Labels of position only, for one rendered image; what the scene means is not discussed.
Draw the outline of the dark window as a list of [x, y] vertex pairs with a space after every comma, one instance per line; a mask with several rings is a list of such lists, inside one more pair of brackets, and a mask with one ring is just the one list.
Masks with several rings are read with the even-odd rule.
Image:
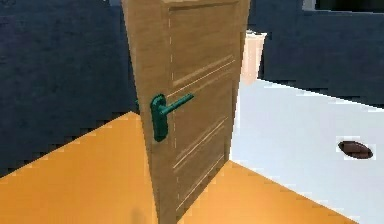
[[384, 13], [384, 0], [303, 0], [307, 11]]

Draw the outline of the pale pink cylindrical bin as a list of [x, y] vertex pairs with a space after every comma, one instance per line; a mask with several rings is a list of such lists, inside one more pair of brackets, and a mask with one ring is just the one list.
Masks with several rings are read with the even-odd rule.
[[258, 78], [266, 36], [266, 33], [252, 30], [246, 32], [241, 67], [241, 80], [246, 84], [252, 84]]

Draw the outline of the brown wooden room door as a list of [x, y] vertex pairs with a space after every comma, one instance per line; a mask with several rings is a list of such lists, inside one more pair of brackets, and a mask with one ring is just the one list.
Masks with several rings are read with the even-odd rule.
[[[121, 0], [158, 224], [177, 224], [228, 161], [250, 0]], [[150, 103], [171, 104], [154, 140]]]

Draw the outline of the brown oval object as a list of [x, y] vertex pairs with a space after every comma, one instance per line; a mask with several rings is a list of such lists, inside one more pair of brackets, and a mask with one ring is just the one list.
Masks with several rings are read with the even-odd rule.
[[338, 148], [348, 157], [354, 159], [370, 159], [372, 150], [366, 145], [352, 140], [344, 140], [338, 143]]

